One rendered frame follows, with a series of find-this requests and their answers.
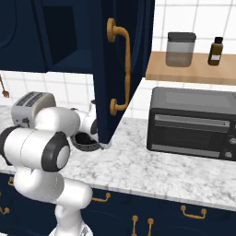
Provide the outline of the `black bowl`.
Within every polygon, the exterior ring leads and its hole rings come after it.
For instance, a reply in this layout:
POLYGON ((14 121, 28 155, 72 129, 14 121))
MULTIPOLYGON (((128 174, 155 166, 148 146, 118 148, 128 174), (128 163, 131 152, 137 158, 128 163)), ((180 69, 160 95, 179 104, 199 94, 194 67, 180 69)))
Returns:
POLYGON ((86 133, 78 132, 70 139, 74 147, 81 151, 91 152, 100 149, 100 144, 86 133))

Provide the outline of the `navy open cabinet door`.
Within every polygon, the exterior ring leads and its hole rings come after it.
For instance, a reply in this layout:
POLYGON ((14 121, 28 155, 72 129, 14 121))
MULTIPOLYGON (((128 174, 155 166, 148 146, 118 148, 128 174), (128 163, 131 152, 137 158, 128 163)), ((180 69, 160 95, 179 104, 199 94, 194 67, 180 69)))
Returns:
POLYGON ((91 43, 98 136, 103 144, 110 142, 124 113, 111 115, 110 104, 130 100, 125 96, 125 37, 108 41, 110 18, 127 30, 131 50, 130 93, 134 94, 148 67, 151 53, 155 0, 88 0, 88 22, 91 43))

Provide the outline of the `dark grey toaster oven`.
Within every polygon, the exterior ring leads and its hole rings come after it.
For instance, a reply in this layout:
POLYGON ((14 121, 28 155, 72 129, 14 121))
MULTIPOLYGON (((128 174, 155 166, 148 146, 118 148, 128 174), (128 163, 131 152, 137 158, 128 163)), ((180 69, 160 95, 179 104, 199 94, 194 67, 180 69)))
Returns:
POLYGON ((153 88, 147 149, 236 161, 236 92, 153 88))

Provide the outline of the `silver toaster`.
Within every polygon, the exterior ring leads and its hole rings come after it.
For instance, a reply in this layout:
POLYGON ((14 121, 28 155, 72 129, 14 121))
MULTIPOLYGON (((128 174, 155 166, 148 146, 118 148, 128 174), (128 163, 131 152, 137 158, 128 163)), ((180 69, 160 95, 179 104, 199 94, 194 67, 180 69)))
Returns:
POLYGON ((31 91, 12 106, 11 117, 14 125, 33 128, 38 112, 44 108, 55 106, 56 102, 52 93, 31 91))

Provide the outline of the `clear jar with grey lid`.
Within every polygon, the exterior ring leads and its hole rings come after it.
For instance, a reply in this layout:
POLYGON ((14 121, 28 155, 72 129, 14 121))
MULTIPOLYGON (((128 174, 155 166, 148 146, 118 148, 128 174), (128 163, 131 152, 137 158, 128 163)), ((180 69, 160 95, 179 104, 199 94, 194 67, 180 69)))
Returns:
POLYGON ((196 35, 193 32, 169 32, 166 65, 188 67, 192 63, 196 35))

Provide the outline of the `navy base cabinets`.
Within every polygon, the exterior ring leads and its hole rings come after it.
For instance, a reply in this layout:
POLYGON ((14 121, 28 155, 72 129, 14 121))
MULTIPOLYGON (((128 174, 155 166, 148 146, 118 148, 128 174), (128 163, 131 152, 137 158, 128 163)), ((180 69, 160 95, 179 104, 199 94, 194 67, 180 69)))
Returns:
MULTIPOLYGON (((10 174, 0 173, 0 207, 10 212, 0 213, 0 232, 9 236, 48 236, 56 226, 54 205, 30 200, 8 185, 10 174)), ((93 195, 105 198, 105 190, 94 189, 93 195)), ((107 202, 93 201, 81 211, 82 218, 94 236, 131 236, 132 216, 137 215, 136 235, 148 236, 148 218, 154 219, 151 236, 236 236, 236 212, 212 207, 160 200, 139 195, 112 192, 107 202), (187 218, 187 214, 205 219, 187 218)))

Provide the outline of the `brown hanging utensil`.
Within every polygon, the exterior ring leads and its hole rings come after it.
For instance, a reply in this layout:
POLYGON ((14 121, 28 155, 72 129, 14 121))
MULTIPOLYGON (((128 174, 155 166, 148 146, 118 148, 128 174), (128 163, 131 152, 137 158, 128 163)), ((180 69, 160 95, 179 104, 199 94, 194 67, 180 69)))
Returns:
POLYGON ((8 91, 6 91, 6 89, 5 89, 5 86, 4 86, 4 83, 3 83, 3 80, 2 80, 2 77, 1 77, 1 75, 0 75, 0 84, 1 84, 1 86, 2 86, 2 94, 3 94, 3 96, 5 97, 5 98, 9 98, 9 92, 8 91))

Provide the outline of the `brown glass bottle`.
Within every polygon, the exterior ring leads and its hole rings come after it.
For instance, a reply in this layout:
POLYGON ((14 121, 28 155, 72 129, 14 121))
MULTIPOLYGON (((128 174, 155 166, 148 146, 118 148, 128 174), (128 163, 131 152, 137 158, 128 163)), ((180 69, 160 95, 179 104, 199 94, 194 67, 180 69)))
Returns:
POLYGON ((220 57, 222 55, 223 50, 223 38, 216 37, 214 42, 211 44, 209 56, 207 59, 207 63, 209 65, 219 65, 220 57))

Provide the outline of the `wooden wall shelf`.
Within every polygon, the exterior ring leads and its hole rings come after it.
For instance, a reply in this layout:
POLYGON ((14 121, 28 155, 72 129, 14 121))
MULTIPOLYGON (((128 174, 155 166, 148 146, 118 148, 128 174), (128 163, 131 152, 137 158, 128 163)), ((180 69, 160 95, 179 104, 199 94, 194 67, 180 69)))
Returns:
POLYGON ((236 86, 236 54, 223 54, 219 65, 209 65, 206 53, 194 53, 188 67, 166 65, 165 52, 152 52, 146 80, 236 86))

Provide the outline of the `navy wall cabinet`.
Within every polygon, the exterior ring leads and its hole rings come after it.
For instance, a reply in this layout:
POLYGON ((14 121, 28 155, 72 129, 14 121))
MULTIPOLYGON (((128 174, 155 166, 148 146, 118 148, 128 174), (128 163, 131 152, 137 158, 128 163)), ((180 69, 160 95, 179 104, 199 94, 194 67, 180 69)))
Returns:
POLYGON ((0 0, 0 70, 92 72, 86 0, 0 0))

